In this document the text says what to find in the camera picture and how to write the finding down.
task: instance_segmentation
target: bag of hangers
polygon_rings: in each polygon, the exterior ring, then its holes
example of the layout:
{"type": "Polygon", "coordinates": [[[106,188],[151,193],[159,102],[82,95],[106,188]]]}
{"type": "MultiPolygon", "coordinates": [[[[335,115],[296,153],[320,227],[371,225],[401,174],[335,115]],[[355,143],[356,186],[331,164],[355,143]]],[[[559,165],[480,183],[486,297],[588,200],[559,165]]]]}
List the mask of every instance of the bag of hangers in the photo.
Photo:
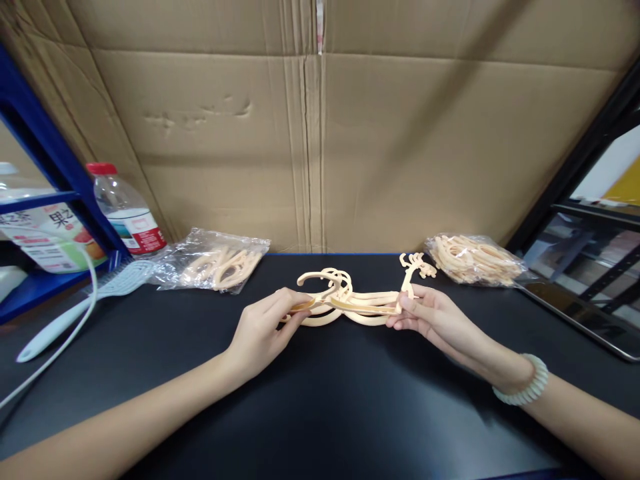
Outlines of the bag of hangers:
{"type": "Polygon", "coordinates": [[[514,287],[527,272],[522,259],[480,235],[440,233],[426,240],[425,252],[456,283],[514,287]]]}
{"type": "Polygon", "coordinates": [[[150,283],[158,290],[201,288],[237,295],[271,240],[193,228],[156,265],[150,283]]]}

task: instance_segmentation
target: forearm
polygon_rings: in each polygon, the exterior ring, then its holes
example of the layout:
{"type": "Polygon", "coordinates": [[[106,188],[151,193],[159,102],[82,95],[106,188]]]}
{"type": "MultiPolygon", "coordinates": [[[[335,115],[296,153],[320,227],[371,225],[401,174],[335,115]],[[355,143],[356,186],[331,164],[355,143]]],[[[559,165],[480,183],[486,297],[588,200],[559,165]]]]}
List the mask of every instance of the forearm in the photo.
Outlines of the forearm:
{"type": "MultiPolygon", "coordinates": [[[[533,366],[522,356],[509,352],[509,364],[502,367],[508,375],[496,374],[490,382],[504,393],[512,394],[528,386],[533,366]]],[[[640,478],[638,419],[552,373],[540,398],[522,409],[605,478],[640,478]]]]}
{"type": "Polygon", "coordinates": [[[224,354],[0,463],[11,479],[115,479],[243,380],[224,354]]]}

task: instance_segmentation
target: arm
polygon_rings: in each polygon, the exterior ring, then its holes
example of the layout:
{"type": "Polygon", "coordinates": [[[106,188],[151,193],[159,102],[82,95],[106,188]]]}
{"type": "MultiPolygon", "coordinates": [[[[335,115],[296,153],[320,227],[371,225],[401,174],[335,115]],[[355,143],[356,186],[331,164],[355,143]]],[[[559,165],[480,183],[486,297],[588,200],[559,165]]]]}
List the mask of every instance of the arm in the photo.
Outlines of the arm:
{"type": "Polygon", "coordinates": [[[6,479],[116,479],[188,420],[260,373],[308,311],[278,322],[310,297],[288,289],[244,309],[229,348],[199,367],[43,440],[0,463],[6,479]]]}
{"type": "MultiPolygon", "coordinates": [[[[534,368],[529,360],[495,342],[444,293],[413,286],[419,297],[400,299],[402,314],[387,326],[411,329],[498,390],[524,390],[534,368]]],[[[640,421],[549,374],[538,400],[523,410],[610,480],[640,478],[640,421]]]]}

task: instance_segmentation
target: wrist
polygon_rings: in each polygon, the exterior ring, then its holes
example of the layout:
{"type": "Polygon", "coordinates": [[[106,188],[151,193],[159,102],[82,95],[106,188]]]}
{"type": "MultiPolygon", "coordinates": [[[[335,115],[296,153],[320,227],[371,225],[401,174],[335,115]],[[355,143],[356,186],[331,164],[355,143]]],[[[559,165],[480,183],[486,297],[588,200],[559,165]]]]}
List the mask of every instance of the wrist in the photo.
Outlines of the wrist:
{"type": "Polygon", "coordinates": [[[530,360],[497,343],[483,362],[482,377],[506,395],[525,390],[535,375],[530,360]]]}
{"type": "Polygon", "coordinates": [[[224,397],[251,379],[246,378],[242,368],[237,365],[227,350],[208,360],[201,367],[214,397],[224,397]]]}

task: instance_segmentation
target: cardboard box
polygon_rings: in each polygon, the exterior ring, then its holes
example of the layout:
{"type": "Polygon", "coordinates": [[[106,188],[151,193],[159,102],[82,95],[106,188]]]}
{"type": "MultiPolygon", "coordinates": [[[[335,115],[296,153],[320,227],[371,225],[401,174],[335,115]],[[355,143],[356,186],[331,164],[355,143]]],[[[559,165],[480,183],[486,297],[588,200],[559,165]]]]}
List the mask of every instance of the cardboard box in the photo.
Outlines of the cardboard box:
{"type": "Polygon", "coordinates": [[[171,239],[198,226],[275,251],[504,242],[640,39],[625,0],[326,0],[319,31],[312,0],[1,12],[78,157],[115,163],[171,239]]]}

